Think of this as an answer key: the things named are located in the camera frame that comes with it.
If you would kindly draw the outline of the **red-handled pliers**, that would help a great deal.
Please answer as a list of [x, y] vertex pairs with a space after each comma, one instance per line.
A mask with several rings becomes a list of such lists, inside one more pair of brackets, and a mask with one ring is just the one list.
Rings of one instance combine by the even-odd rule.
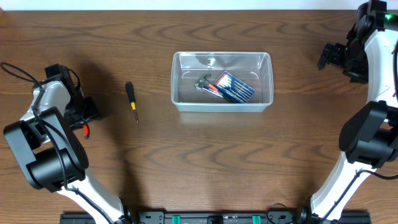
[[88, 139], [90, 137], [90, 128], [87, 124], [84, 124], [83, 129], [84, 129], [85, 139]]

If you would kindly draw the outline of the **blue precision screwdriver set case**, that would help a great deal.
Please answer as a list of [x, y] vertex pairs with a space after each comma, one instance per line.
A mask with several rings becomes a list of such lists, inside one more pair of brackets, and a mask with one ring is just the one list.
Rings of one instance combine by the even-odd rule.
[[224, 71], [215, 81], [215, 86], [228, 95], [233, 103], [247, 103], [256, 90], [228, 71]]

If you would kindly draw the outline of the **chrome combination wrench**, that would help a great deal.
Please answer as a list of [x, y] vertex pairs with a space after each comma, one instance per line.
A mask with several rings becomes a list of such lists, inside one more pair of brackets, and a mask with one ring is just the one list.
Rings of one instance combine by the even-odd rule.
[[200, 90], [200, 91], [207, 91], [208, 93], [215, 95], [217, 97], [223, 98], [222, 92], [217, 89], [213, 84], [204, 84], [204, 83], [199, 83], [196, 82], [195, 88]]

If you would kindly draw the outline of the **small red-handled claw hammer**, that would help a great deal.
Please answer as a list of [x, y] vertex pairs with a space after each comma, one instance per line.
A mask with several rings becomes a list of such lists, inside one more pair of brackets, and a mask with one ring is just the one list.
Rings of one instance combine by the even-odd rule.
[[234, 101], [228, 95], [224, 94], [222, 91], [219, 90], [219, 88], [215, 87], [214, 84], [212, 84], [207, 80], [207, 78], [209, 77], [211, 77], [210, 74], [206, 74], [200, 77], [198, 81], [195, 83], [195, 87], [199, 90], [209, 91], [211, 94], [223, 98], [228, 103], [233, 103]]

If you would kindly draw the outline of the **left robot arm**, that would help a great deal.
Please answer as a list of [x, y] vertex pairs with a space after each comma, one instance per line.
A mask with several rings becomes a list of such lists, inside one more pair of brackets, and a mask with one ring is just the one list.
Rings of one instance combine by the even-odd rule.
[[89, 170], [89, 160], [76, 129], [89, 138], [89, 122], [100, 119], [90, 97], [85, 97], [77, 74], [58, 63], [45, 68], [46, 79], [32, 82], [33, 100], [20, 120], [4, 128], [3, 135], [28, 183], [66, 196], [88, 214], [93, 223], [134, 223], [134, 217], [117, 195], [104, 187]]

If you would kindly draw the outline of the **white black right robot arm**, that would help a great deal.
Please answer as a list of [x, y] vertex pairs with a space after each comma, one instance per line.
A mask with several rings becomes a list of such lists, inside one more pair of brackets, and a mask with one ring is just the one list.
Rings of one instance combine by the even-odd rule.
[[358, 7], [346, 38], [345, 45], [326, 44], [318, 67], [334, 65], [351, 82], [367, 84], [366, 105], [342, 127], [338, 161], [296, 223], [368, 221], [343, 209], [367, 177], [385, 179], [376, 171], [397, 159], [397, 15], [387, 11], [385, 1], [368, 1]]

